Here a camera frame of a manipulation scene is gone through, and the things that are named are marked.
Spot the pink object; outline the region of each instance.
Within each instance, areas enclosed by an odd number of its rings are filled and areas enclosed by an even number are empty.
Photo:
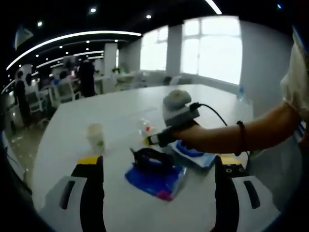
[[[162,200],[165,200],[165,201],[168,201],[168,202],[170,202],[172,200],[172,197],[171,197],[170,193],[168,193],[166,191],[158,192],[158,194],[156,196],[158,198],[160,198]]]

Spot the window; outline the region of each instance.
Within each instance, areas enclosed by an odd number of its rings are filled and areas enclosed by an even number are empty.
[[[150,31],[141,39],[140,69],[165,70],[168,51],[168,26]]]
[[[239,19],[214,16],[183,25],[182,72],[239,84],[242,41]]]

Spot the hand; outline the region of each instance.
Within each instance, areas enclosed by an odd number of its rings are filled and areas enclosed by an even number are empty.
[[[182,145],[188,149],[196,149],[198,143],[201,141],[202,134],[205,131],[200,125],[193,125],[183,130],[176,130],[173,136],[182,141]]]

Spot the handheld sander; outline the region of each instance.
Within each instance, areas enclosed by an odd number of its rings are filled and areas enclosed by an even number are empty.
[[[170,92],[163,99],[162,106],[163,119],[167,128],[158,134],[147,137],[146,144],[166,147],[168,144],[176,141],[172,136],[173,131],[189,128],[196,124],[194,119],[199,117],[197,109],[201,105],[199,103],[193,103],[186,106],[190,102],[191,96],[188,92],[178,89]]]

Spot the curved ceiling light strip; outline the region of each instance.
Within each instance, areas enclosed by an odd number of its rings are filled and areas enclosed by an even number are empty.
[[[52,68],[55,68],[55,67],[58,67],[58,66],[62,66],[62,65],[63,65],[63,63],[59,63],[59,64],[55,64],[55,65],[50,66],[50,68],[52,69]]]
[[[40,43],[33,48],[29,49],[28,51],[24,52],[20,56],[18,56],[15,60],[13,60],[8,67],[6,67],[6,70],[8,70],[10,67],[12,67],[16,62],[18,62],[22,57],[25,55],[28,55],[30,52],[33,52],[34,50],[43,47],[44,45],[59,41],[59,40],[64,40],[67,38],[75,37],[75,36],[81,36],[81,35],[95,35],[95,34],[121,34],[121,35],[134,35],[134,36],[141,36],[140,33],[135,33],[135,32],[128,32],[128,31],[117,31],[117,30],[95,30],[95,31],[85,31],[85,32],[78,32],[74,34],[69,34],[69,35],[63,35],[60,37],[53,38],[51,40],[45,41],[43,43]]]
[[[53,62],[56,62],[56,61],[59,61],[59,60],[62,60],[62,59],[63,59],[63,57],[57,58],[57,59],[54,59],[54,60],[51,60],[51,61],[48,61],[48,62],[45,62],[43,64],[38,65],[37,68],[40,68],[40,67],[42,67],[42,66],[44,66],[46,64],[50,64],[50,63],[53,63]]]
[[[95,53],[104,53],[104,51],[83,52],[83,53],[74,54],[73,56],[77,57],[77,56],[88,55],[88,54],[95,54]],[[51,60],[51,61],[48,61],[48,62],[45,62],[43,64],[40,64],[36,68],[40,68],[40,67],[43,67],[44,65],[51,64],[53,62],[60,61],[60,60],[63,60],[63,57],[57,58],[57,59],[54,59],[54,60]]]
[[[104,56],[88,57],[88,59],[101,59],[101,58],[104,58]]]
[[[77,56],[89,55],[89,54],[95,54],[95,53],[104,53],[104,51],[82,52],[82,53],[74,54],[73,56],[77,57]]]
[[[33,74],[31,74],[31,76],[35,76],[37,74],[39,74],[39,72],[34,72]]]

